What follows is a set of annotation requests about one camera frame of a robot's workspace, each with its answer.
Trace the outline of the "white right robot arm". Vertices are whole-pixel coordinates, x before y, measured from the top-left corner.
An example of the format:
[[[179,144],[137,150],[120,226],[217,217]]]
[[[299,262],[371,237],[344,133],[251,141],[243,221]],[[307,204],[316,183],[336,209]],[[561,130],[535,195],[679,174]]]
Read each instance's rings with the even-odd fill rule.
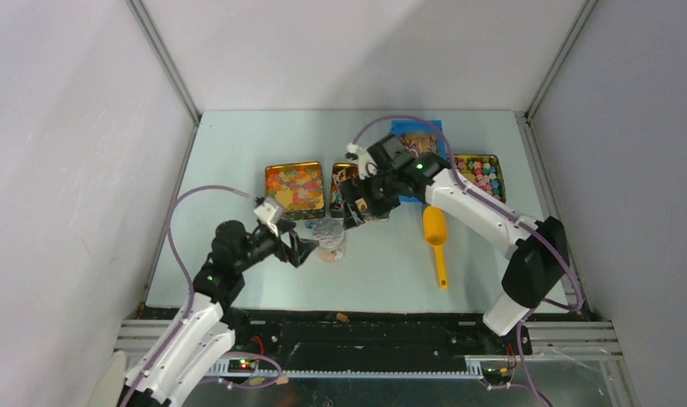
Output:
[[[501,353],[511,343],[513,327],[540,305],[565,272],[567,239],[562,223],[552,216],[540,221],[515,214],[463,178],[448,160],[432,152],[415,156],[394,135],[368,148],[350,143],[345,157],[359,171],[338,187],[345,229],[364,224],[360,200],[366,202],[370,215],[380,216],[399,207],[400,198],[416,198],[461,221],[508,260],[502,291],[483,314],[485,325],[477,332],[482,351]]]

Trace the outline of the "clear plastic jar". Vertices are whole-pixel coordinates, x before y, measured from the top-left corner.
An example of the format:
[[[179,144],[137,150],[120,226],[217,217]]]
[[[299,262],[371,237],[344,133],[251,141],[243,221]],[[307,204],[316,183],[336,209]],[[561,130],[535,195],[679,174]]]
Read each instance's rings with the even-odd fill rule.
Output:
[[[346,254],[345,235],[320,239],[316,252],[324,263],[331,264],[340,261]]]

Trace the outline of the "silver metal jar lid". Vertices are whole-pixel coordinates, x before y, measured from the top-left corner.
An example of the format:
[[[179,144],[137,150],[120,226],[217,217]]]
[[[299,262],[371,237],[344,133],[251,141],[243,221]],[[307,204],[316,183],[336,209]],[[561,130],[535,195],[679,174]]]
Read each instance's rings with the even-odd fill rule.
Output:
[[[313,238],[321,246],[337,246],[345,239],[343,222],[336,219],[321,219],[312,229]]]

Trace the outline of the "orange plastic scoop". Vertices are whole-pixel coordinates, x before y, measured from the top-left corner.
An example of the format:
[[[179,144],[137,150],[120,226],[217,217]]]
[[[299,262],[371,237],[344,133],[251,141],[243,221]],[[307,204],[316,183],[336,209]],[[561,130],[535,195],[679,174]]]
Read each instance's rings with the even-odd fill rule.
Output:
[[[434,206],[427,206],[422,213],[422,224],[425,240],[433,251],[438,287],[447,289],[449,278],[444,246],[448,242],[448,229],[444,212]]]

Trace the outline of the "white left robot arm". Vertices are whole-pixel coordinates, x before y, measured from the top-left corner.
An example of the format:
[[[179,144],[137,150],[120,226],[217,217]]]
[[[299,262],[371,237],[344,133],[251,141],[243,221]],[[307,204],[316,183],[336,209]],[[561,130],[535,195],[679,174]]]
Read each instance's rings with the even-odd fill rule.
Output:
[[[120,406],[179,406],[209,368],[228,351],[242,353],[252,342],[246,315],[233,308],[243,290],[243,274],[273,256],[301,266],[319,247],[299,237],[292,221],[272,231],[258,222],[219,224],[204,264],[193,278],[190,297],[155,345],[125,376]]]

